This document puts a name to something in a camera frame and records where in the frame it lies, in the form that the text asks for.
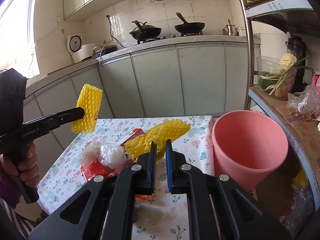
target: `tablecloth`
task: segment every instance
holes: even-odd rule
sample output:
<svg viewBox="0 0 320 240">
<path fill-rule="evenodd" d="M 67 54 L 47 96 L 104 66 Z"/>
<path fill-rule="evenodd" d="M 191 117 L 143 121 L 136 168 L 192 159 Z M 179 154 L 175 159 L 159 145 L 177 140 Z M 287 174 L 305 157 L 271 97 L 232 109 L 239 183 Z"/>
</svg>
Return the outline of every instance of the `tablecloth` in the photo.
<svg viewBox="0 0 320 240">
<path fill-rule="evenodd" d="M 135 128 L 146 132 L 177 118 L 190 123 L 191 129 L 172 143 L 173 150 L 184 153 L 187 162 L 204 173 L 214 175 L 212 116 L 98 119 L 95 131 L 79 134 L 40 181 L 39 205 L 51 214 L 85 184 L 78 156 L 88 140 L 106 138 L 109 143 L 118 144 Z M 147 200 L 136 199 L 132 239 L 189 239 L 187 198 L 168 193 L 165 158 L 156 167 L 155 193 Z"/>
</svg>

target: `shelf pole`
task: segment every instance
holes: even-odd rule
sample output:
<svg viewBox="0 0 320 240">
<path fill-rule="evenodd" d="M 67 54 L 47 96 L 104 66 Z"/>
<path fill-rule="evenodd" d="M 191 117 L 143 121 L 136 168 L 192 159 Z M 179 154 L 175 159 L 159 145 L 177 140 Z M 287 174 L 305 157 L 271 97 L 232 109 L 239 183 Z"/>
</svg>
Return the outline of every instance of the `shelf pole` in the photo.
<svg viewBox="0 0 320 240">
<path fill-rule="evenodd" d="M 248 78 L 247 78 L 247 91 L 245 95 L 244 109 L 249 110 L 251 104 L 251 98 L 249 97 L 249 88 L 253 86 L 253 74 L 254 74 L 254 41 L 251 19 L 247 18 L 245 12 L 245 5 L 247 0 L 240 0 L 242 14 L 244 17 L 245 30 L 247 34 L 247 48 L 248 48 Z"/>
</svg>

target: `transparent plastic container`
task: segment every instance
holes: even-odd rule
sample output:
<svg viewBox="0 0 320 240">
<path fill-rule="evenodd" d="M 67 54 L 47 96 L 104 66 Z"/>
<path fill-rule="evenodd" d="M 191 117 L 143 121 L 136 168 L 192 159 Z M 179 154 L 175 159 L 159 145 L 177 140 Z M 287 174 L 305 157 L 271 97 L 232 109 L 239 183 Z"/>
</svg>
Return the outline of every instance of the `transparent plastic container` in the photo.
<svg viewBox="0 0 320 240">
<path fill-rule="evenodd" d="M 272 98 L 287 101 L 291 92 L 297 68 L 279 64 L 280 59 L 256 56 L 258 62 L 258 87 Z"/>
</svg>

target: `pink trash can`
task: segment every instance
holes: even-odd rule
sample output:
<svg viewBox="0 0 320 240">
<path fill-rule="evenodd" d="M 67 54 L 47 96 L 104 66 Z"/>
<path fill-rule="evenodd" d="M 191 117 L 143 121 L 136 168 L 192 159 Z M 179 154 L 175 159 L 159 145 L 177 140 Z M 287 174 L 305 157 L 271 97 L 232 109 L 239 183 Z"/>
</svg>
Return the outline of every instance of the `pink trash can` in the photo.
<svg viewBox="0 0 320 240">
<path fill-rule="evenodd" d="M 215 175 L 228 174 L 246 191 L 284 162 L 288 140 L 266 115 L 239 110 L 221 116 L 212 129 Z"/>
</svg>

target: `window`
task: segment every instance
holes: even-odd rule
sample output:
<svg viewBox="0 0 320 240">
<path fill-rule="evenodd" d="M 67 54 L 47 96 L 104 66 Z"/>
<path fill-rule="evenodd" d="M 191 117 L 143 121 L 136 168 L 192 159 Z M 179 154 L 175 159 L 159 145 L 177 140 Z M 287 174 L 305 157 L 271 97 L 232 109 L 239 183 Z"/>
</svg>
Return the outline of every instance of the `window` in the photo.
<svg viewBox="0 0 320 240">
<path fill-rule="evenodd" d="M 0 71 L 14 68 L 27 78 L 39 74 L 30 35 L 32 0 L 13 0 L 0 18 Z"/>
</svg>

